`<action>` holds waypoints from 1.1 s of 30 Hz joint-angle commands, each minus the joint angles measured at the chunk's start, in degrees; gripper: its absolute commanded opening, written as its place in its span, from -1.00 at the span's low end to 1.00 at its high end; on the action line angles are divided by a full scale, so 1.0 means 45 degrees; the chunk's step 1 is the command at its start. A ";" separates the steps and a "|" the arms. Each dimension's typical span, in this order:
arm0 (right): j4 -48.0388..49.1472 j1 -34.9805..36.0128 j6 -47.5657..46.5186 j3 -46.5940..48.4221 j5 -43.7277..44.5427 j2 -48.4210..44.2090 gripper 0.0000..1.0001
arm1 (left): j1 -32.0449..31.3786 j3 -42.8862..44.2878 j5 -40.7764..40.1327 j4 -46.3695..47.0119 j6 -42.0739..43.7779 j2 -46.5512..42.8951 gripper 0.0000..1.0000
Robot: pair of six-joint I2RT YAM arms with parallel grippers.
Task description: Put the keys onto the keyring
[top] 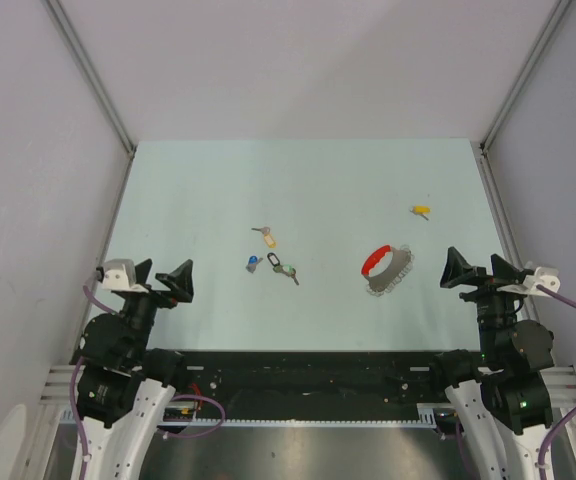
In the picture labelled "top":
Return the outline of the red handled metal key holder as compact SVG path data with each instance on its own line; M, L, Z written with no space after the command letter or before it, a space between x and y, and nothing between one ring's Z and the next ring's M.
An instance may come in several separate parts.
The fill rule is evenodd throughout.
M372 252L361 268L367 292L376 297L390 293L412 271L413 261L407 245L384 245Z

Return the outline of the keys with black green tags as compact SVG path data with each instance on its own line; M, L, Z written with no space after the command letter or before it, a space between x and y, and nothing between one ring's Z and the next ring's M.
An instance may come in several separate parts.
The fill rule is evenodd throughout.
M267 254L267 259L275 273L282 274L290 278L296 285L299 285L296 269L294 267L289 264L282 263L277 255L273 252Z

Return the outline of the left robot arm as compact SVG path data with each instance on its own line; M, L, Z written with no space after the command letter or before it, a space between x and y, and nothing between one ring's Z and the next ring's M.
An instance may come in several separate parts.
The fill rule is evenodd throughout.
M152 262L115 259L97 267L83 291L97 304L100 284L119 296L119 310L99 304L73 355L70 407L77 426L75 479L136 479L157 425L171 400L188 393L191 374L183 354L149 348L157 313L194 297L193 262L148 277Z

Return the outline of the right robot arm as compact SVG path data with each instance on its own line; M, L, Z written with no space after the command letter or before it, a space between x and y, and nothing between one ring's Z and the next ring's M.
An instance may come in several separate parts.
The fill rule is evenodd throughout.
M559 289L554 268L519 269L497 254L490 269L473 266L454 247L440 279L464 287L461 300L476 307L480 353L453 350L434 357L429 388L449 401L466 433L482 479L550 479L549 450L540 443L553 424L543 371L553 367L554 335L518 313L529 296Z

